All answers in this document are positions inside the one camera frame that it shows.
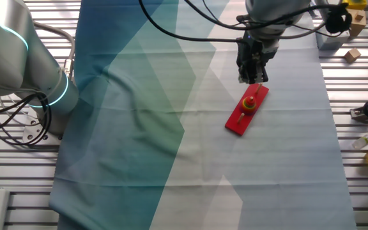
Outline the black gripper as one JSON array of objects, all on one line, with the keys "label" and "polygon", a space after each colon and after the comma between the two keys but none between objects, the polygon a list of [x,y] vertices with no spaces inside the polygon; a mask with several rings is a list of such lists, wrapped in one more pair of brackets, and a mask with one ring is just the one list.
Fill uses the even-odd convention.
[{"label": "black gripper", "polygon": [[278,51],[277,40],[254,40],[252,38],[240,38],[236,64],[238,66],[239,83],[251,84],[250,66],[248,62],[259,63],[256,66],[255,83],[268,82],[265,66]]}]

